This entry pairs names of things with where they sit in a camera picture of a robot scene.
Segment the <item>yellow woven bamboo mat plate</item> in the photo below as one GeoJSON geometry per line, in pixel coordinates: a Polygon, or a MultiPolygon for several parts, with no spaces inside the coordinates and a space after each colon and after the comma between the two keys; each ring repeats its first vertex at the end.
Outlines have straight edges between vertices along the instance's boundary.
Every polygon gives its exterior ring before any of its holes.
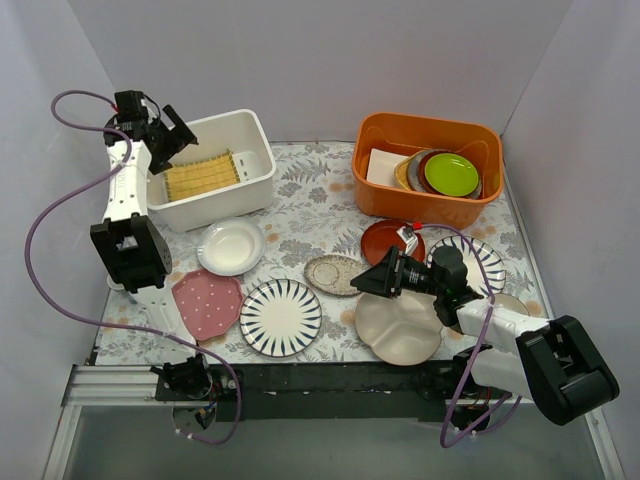
{"type": "Polygon", "coordinates": [[[230,150],[205,160],[176,165],[164,172],[170,202],[210,193],[240,182],[230,150]]]}

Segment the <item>blue striped white plate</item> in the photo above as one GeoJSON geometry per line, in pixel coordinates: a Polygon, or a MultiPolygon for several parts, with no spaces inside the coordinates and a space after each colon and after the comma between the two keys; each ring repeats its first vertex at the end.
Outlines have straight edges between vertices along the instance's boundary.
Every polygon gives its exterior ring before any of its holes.
{"type": "Polygon", "coordinates": [[[271,358],[297,355],[319,334],[322,307],[305,284],[271,279],[254,288],[240,309],[240,331],[248,345],[271,358]]]}

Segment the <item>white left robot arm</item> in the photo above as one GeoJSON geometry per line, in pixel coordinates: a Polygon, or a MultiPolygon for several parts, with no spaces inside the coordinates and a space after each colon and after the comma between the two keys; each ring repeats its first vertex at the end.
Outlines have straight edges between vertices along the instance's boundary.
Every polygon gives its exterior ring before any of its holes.
{"type": "Polygon", "coordinates": [[[109,274],[158,331],[167,350],[153,368],[166,386],[187,398],[204,399],[213,388],[203,354],[186,329],[167,283],[172,271],[168,244],[148,215],[150,175],[171,167],[171,159],[198,140],[171,106],[160,108],[141,91],[115,95],[115,114],[104,141],[115,172],[103,220],[90,228],[91,240],[109,274]]]}

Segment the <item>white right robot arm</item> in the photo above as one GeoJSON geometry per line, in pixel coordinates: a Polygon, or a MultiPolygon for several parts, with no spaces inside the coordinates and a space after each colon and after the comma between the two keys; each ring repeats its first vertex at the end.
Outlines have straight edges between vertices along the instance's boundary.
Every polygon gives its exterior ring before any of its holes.
{"type": "Polygon", "coordinates": [[[582,324],[572,316],[543,319],[496,306],[467,282],[462,253],[443,246],[424,264],[391,247],[354,277],[358,291],[396,298],[410,290],[433,296],[446,327],[480,345],[455,355],[454,389],[475,397],[486,387],[535,403],[552,423],[565,425],[620,394],[617,379],[582,324]]]}

